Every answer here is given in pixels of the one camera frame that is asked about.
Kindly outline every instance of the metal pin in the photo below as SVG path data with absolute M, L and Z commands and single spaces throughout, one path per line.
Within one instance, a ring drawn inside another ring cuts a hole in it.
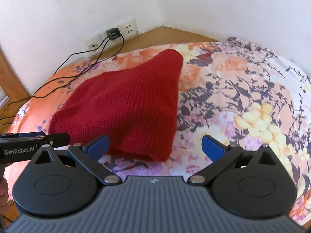
M 104 178 L 104 181 L 109 184 L 116 184 L 120 181 L 120 178 L 116 175 L 108 175 Z
M 190 177 L 190 182 L 195 184 L 200 184 L 205 181 L 205 178 L 201 175 L 194 175 Z

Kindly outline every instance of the outlet plate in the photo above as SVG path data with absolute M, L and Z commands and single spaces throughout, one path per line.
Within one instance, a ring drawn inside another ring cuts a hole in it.
M 102 43 L 102 41 L 103 40 L 101 38 L 101 35 L 96 34 L 93 37 L 83 41 L 84 50 L 86 50 L 86 51 L 93 50 L 93 49 L 97 48 Z M 97 53 L 100 53 L 100 52 L 101 52 L 101 48 L 99 48 L 95 51 L 87 52 L 86 55 L 91 57 L 91 56 L 93 56 Z
M 124 40 L 130 39 L 130 38 L 132 38 L 138 34 L 137 24 L 136 24 L 136 21 L 134 18 L 132 18 L 126 22 L 120 23 L 118 25 L 111 26 L 108 29 L 111 29 L 111 28 L 118 28 L 119 31 L 121 32 L 121 34 L 123 35 Z M 100 36 L 102 39 L 105 39 L 107 37 L 106 30 L 104 30 L 103 32 L 100 33 Z M 119 43 L 122 43 L 121 37 L 119 37 L 115 40 L 110 40 L 107 43 L 105 49 L 109 49 L 113 46 L 116 46 Z

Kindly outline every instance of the red knit hat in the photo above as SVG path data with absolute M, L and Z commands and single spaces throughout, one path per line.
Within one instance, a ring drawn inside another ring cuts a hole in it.
M 67 132 L 71 144 L 107 134 L 112 156 L 167 160 L 176 132 L 182 65 L 183 57 L 168 49 L 140 66 L 84 81 L 53 115 L 49 133 Z

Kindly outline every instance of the black plug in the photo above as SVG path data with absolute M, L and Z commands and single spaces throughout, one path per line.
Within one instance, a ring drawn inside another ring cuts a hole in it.
M 121 33 L 118 28 L 111 28 L 106 31 L 107 36 L 110 40 L 115 40 L 119 37 L 121 37 Z

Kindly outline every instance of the floral tablecloth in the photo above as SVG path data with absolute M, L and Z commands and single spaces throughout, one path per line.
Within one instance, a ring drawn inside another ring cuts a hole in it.
M 268 143 L 298 189 L 290 216 L 299 224 L 310 220 L 310 79 L 271 50 L 235 37 L 225 42 L 169 44 L 118 54 L 95 65 L 70 86 L 44 99 L 29 100 L 10 132 L 47 132 L 53 113 L 83 81 L 106 71 L 138 66 L 167 48 L 184 57 L 177 131 L 169 160 L 151 163 L 105 155 L 100 162 L 123 179 L 128 175 L 181 175 L 186 180 L 211 163 L 201 148 L 205 134 L 226 145 L 238 143 L 246 150 L 257 150 L 262 143 Z M 75 75 L 89 64 L 83 61 L 67 66 L 50 79 Z M 68 81 L 56 80 L 37 96 Z M 6 169 L 10 194 L 26 164 L 15 163 Z

